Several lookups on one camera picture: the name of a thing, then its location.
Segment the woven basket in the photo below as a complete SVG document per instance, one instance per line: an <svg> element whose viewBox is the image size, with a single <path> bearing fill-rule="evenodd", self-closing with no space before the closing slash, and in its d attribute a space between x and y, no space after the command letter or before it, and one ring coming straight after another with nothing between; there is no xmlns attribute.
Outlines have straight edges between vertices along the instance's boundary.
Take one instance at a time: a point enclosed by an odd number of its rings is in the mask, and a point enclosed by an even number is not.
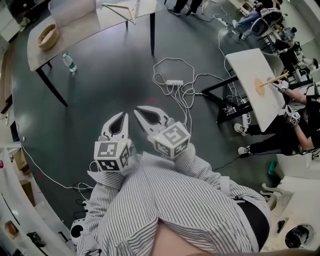
<svg viewBox="0 0 320 256"><path fill-rule="evenodd" d="M52 35L49 37L49 39L42 43L42 40L45 38L45 36L53 30ZM43 50L43 51L47 51L49 49L51 49L57 42L59 38L59 32L58 29L56 27L55 24L51 24L49 26L47 26L44 31L42 31L42 33L40 34L40 36L38 37L38 46Z"/></svg>

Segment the green object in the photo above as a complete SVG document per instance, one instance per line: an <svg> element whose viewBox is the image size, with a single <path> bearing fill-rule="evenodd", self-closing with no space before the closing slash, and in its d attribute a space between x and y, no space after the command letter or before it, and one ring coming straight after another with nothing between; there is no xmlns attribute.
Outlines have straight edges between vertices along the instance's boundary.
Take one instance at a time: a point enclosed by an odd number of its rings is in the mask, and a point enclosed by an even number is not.
<svg viewBox="0 0 320 256"><path fill-rule="evenodd" d="M277 167L277 161L272 161L270 163L268 174L270 174L271 176L277 176L276 167Z"/></svg>

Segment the dark floor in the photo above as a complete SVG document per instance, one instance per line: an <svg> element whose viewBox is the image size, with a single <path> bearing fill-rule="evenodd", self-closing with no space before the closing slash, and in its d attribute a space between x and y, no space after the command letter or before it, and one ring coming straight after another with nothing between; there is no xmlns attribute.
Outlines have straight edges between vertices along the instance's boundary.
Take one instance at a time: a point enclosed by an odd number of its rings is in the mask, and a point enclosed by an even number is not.
<svg viewBox="0 0 320 256"><path fill-rule="evenodd" d="M173 3L174 0L168 0L167 5ZM222 4L230 13L225 19L231 22L236 10L228 1ZM207 19L216 13L223 12L218 4L210 3L206 10ZM46 11L40 20L48 14ZM150 53L149 17L145 16L137 20L136 26L129 24L128 31L125 24L120 24L67 49L78 67L75 76L66 68L61 55L51 61L52 69L44 67L51 82L67 101L69 106L66 108L29 69L27 40L29 31L36 24L15 40L15 118L20 138L26 138L22 144L34 161L51 178L67 187L79 181L94 185L86 171L93 160L94 143L102 126L113 115L121 111L129 113L130 135L138 152L153 151L133 116L136 106L160 107L175 120L184 120L175 101L164 96L152 82L155 63L165 57L182 58L194 66L196 74L228 77L224 57L218 49L218 32L223 26L216 20L207 23L193 16L179 18L163 10L156 13L154 57ZM256 39L237 44L230 35L221 34L221 48L225 54L256 47ZM186 82L192 78L192 71L182 62L165 62L158 71L168 79ZM199 92L217 82L212 77L200 77L195 88ZM202 96L196 97L191 110L191 142L198 156L208 161L213 169L235 159L238 147L262 139L239 136L232 129L234 121L218 126L217 110L215 104ZM270 184L267 172L270 161L275 158L275 155L263 155L238 159L219 171L239 184L259 190L261 183ZM80 194L41 176L31 161L28 162L45 197L70 227L73 213L83 210L75 203L81 198Z"/></svg>

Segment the white striped shirt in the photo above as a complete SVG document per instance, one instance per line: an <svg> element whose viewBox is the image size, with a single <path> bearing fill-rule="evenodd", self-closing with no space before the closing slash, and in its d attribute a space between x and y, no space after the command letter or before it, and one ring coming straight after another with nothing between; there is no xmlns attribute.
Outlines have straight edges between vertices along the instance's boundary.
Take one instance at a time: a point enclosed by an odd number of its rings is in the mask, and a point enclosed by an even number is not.
<svg viewBox="0 0 320 256"><path fill-rule="evenodd" d="M149 255L161 220L208 253L252 252L232 199L220 190L220 173L188 148L174 161L143 153L122 174L90 172L97 182L85 217L102 255ZM230 180L230 195L248 196L270 212L256 191ZM77 255L90 253L81 236Z"/></svg>

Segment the plastic bottle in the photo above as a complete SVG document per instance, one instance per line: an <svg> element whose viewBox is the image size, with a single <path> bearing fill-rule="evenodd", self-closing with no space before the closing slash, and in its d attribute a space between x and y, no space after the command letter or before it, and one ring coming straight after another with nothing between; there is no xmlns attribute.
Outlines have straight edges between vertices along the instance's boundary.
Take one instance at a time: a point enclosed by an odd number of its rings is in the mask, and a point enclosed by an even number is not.
<svg viewBox="0 0 320 256"><path fill-rule="evenodd" d="M68 67L70 72L76 72L77 71L77 65L74 63L72 58L68 55L67 51L64 51L62 53L63 62Z"/></svg>

